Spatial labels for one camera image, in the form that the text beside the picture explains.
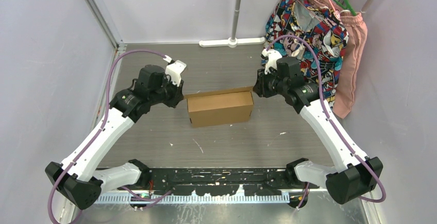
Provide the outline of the brown cardboard box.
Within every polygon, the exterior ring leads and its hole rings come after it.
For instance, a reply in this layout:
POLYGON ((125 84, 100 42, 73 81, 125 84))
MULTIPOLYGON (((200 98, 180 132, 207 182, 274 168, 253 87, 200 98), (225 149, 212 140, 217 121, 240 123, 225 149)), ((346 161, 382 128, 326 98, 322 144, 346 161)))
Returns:
POLYGON ((254 108, 251 86, 185 94, 193 128, 247 122, 254 108))

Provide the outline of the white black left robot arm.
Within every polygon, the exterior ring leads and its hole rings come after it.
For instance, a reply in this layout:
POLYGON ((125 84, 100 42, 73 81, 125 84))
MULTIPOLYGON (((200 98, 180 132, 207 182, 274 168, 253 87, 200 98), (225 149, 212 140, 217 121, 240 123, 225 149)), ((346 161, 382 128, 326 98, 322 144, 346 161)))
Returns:
POLYGON ((152 174, 137 159, 105 170, 97 170, 115 142, 151 107, 164 104, 175 108, 183 100, 181 74, 187 65, 171 60, 162 68, 143 67, 132 85, 109 102, 100 124, 61 163, 50 162, 45 172, 56 190, 80 210, 89 208, 101 194, 123 186, 145 189, 152 174))

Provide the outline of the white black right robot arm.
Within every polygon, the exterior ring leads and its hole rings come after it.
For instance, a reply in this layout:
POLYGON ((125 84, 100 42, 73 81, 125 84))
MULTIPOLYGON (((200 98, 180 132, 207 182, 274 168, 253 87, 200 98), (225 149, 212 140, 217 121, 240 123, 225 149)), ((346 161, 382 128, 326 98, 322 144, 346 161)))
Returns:
POLYGON ((283 57, 276 50, 263 50, 267 62, 257 71, 253 87, 259 97, 276 95, 294 108, 315 131, 327 149, 334 166, 318 165, 306 158, 286 166, 285 178, 292 188, 311 183, 328 191, 338 204, 345 204, 372 191, 383 169, 378 157, 369 158, 346 133, 332 114, 329 104, 320 96, 317 83, 305 80, 300 61, 283 57))

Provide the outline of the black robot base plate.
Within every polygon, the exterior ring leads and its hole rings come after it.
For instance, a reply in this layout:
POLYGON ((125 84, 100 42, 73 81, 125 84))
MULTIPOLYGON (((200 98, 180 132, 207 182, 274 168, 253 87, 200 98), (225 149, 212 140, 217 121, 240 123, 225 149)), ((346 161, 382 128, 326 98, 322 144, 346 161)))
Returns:
POLYGON ((317 187, 293 180, 286 168, 153 168, 144 182, 125 186, 135 208, 153 204, 286 203, 306 205, 317 187))

